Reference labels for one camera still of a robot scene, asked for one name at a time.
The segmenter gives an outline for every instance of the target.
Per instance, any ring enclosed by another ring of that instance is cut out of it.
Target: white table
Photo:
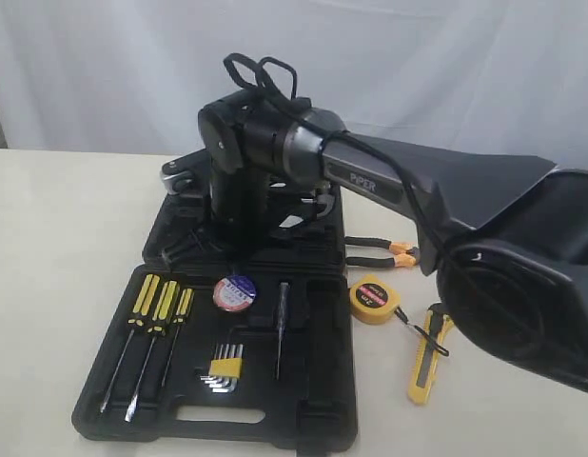
[[[165,156],[0,150],[0,457],[293,455],[268,445],[97,443],[70,414],[164,198]],[[415,240],[350,192],[346,232]],[[359,253],[382,254],[374,249]],[[362,271],[350,271],[349,283]],[[416,322],[437,299],[417,270],[379,273]],[[348,455],[588,455],[588,395],[510,367],[456,330],[429,405],[406,387],[418,344],[399,321],[354,320],[360,434]]]

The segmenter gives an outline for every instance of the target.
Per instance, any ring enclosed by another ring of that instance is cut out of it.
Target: yellow tape measure
[[[366,324],[384,324],[400,305],[400,295],[374,274],[367,274],[349,290],[351,313]]]
[[[448,330],[455,325],[444,305],[437,303],[429,307],[425,315],[423,329],[440,346]],[[408,397],[415,405],[426,405],[431,387],[436,381],[436,368],[440,355],[425,338],[421,338],[417,349],[417,359],[408,384]]]

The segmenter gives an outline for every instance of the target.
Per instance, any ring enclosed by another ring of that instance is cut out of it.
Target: white backdrop
[[[588,167],[588,0],[0,0],[12,148],[182,154],[274,55],[352,130]]]

